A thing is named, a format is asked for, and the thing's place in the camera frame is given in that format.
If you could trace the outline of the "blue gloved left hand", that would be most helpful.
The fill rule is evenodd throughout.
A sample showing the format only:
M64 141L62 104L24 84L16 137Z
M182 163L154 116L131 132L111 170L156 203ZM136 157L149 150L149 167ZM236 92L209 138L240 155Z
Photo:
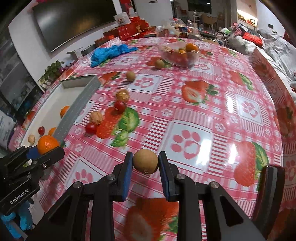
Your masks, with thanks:
M14 239L18 240L23 238L25 231L32 229L33 218L29 207L30 202L25 201L16 209L16 211L9 215L1 213L1 221Z

